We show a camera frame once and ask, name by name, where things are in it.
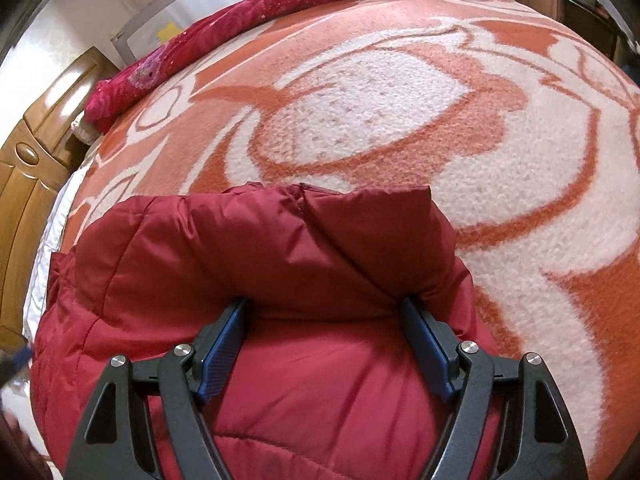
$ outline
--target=blue clamp pad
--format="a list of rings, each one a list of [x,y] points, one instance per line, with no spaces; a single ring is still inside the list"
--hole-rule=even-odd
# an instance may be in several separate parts
[[[429,390],[449,404],[462,388],[458,338],[449,326],[433,319],[419,300],[404,300],[400,318]]]
[[[24,346],[13,356],[0,356],[0,388],[29,363],[31,355],[31,349]]]
[[[196,391],[198,400],[203,404],[209,402],[211,397],[219,395],[225,387],[226,379],[236,362],[246,336],[245,311],[244,302],[239,303],[221,330],[214,326],[214,330],[218,328],[220,333],[204,358],[202,383]]]

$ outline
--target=pink pillowcase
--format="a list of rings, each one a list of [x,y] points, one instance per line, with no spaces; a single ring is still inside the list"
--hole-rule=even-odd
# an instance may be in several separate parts
[[[106,133],[121,113],[238,34],[275,18],[336,1],[340,0],[243,0],[219,10],[112,79],[100,81],[84,108],[84,119]]]

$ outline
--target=red puffer jacket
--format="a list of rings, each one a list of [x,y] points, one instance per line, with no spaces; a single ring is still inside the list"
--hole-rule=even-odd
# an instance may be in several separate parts
[[[147,359],[192,340],[233,296],[254,301],[251,330],[209,420],[236,480],[418,478],[447,407],[402,335],[398,307],[409,293],[495,352],[428,188],[343,195],[248,184],[134,197],[51,267],[32,403],[61,468],[108,359]],[[166,478],[178,479],[159,402],[152,414]],[[493,411],[475,479],[497,426]]]

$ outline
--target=yellow sticky note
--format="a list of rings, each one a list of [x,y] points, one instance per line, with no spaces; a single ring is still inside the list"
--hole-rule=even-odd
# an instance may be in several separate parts
[[[174,22],[170,22],[165,28],[158,30],[158,40],[160,40],[160,43],[165,44],[181,32],[182,29],[180,27],[178,27]]]

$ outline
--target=orange and white blanket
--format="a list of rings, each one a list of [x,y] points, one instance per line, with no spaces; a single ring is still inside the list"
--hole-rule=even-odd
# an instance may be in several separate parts
[[[429,184],[507,356],[541,353],[601,480],[640,431],[640,90],[512,0],[349,0],[251,30],[105,137],[64,248],[135,194]]]

